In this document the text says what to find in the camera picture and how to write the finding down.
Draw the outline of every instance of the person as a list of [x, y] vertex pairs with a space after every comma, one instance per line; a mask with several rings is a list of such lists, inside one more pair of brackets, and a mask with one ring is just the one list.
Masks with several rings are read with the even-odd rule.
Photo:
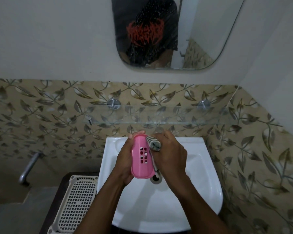
[[178, 43], [174, 0], [112, 0], [116, 47], [122, 60], [137, 67], [165, 67]]
[[[118, 200], [126, 185], [133, 179], [131, 174], [133, 135], [129, 135], [117, 156], [116, 165], [105, 184], [95, 197], [88, 212], [84, 216], [74, 234], [106, 234], [109, 233]], [[170, 131], [153, 134], [162, 148], [152, 152], [157, 168], [159, 168], [168, 187], [176, 195], [186, 214], [193, 233], [229, 234], [227, 226], [215, 214], [196, 191], [187, 176], [187, 151], [176, 140]]]

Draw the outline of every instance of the mirror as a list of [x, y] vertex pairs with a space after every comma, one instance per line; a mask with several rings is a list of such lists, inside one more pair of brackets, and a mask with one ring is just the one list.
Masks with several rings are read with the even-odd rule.
[[119, 56], [133, 67], [208, 67], [223, 50], [243, 1], [112, 0]]

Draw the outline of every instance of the person's right hand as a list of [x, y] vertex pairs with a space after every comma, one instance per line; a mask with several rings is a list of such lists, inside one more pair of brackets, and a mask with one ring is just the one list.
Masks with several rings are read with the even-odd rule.
[[161, 143], [160, 151], [152, 151], [152, 155], [157, 168], [165, 178], [168, 186], [172, 189], [172, 184], [186, 177], [188, 153], [168, 130], [151, 136], [158, 139]]

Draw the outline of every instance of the white sink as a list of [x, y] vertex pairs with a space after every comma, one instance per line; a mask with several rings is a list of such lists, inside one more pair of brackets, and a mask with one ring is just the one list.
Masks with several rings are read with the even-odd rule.
[[[126, 139], [106, 139], [97, 192], [114, 168], [117, 155]], [[188, 151], [187, 175], [206, 203], [218, 214], [223, 203], [223, 193], [203, 138], [176, 139]], [[181, 232], [190, 229], [178, 199], [164, 179], [159, 184], [153, 184], [150, 179], [133, 178], [121, 194], [112, 224], [141, 233]]]

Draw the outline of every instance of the sink drain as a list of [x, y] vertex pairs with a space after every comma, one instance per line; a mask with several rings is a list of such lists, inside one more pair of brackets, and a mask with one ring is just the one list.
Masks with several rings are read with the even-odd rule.
[[150, 181], [151, 181], [153, 184], [155, 184], [155, 185], [161, 183], [162, 180], [163, 180], [163, 178], [162, 178], [162, 176], [160, 175], [160, 173], [158, 172], [157, 174], [158, 174], [159, 177], [157, 177], [156, 175], [154, 175], [153, 177], [150, 178]]

